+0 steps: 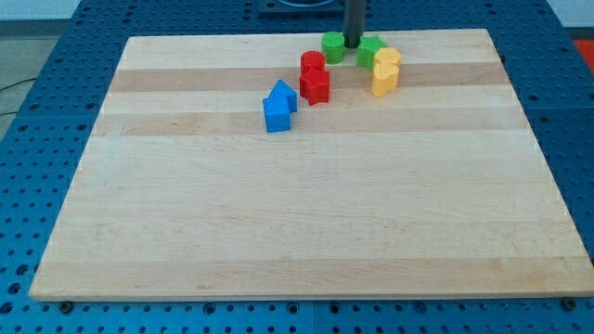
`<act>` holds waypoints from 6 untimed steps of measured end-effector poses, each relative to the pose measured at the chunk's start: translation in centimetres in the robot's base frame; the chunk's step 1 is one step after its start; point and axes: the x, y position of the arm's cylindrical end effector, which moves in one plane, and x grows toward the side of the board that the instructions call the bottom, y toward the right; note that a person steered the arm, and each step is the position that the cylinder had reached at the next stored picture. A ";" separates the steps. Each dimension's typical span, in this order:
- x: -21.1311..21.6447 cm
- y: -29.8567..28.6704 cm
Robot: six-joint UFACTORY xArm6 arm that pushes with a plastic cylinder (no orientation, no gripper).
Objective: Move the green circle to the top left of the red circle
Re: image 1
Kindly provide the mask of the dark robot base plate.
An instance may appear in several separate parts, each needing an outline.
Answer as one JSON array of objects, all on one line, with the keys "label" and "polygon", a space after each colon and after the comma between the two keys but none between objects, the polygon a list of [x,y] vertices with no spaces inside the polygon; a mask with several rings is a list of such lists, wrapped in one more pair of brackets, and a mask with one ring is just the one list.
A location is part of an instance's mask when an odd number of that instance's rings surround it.
[{"label": "dark robot base plate", "polygon": [[342,14],[341,0],[256,0],[258,12],[268,14]]}]

